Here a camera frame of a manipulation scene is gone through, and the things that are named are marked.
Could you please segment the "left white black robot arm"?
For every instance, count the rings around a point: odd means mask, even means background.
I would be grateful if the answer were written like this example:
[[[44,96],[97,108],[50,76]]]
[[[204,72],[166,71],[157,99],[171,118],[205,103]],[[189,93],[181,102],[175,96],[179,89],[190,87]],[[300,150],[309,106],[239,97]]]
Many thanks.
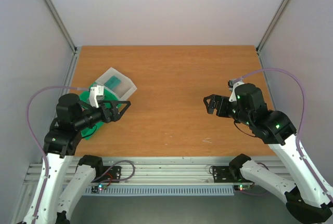
[[[81,101],[77,94],[58,100],[56,118],[44,138],[43,165],[36,192],[22,223],[70,223],[85,189],[106,174],[101,157],[83,156],[73,178],[64,187],[65,175],[82,140],[82,130],[97,123],[120,120],[129,101],[98,100],[96,106]]]

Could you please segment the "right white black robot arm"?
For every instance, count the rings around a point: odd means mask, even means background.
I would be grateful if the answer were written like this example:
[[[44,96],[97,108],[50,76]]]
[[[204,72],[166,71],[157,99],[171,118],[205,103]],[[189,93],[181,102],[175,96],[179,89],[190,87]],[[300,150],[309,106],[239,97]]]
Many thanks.
[[[253,137],[261,139],[279,157],[292,179],[276,175],[245,154],[230,161],[230,176],[236,181],[251,181],[275,195],[301,223],[326,222],[332,216],[332,186],[315,168],[301,142],[296,141],[297,131],[289,117],[268,109],[261,89],[253,84],[237,82],[230,89],[229,97],[204,97],[207,113],[248,126]]]

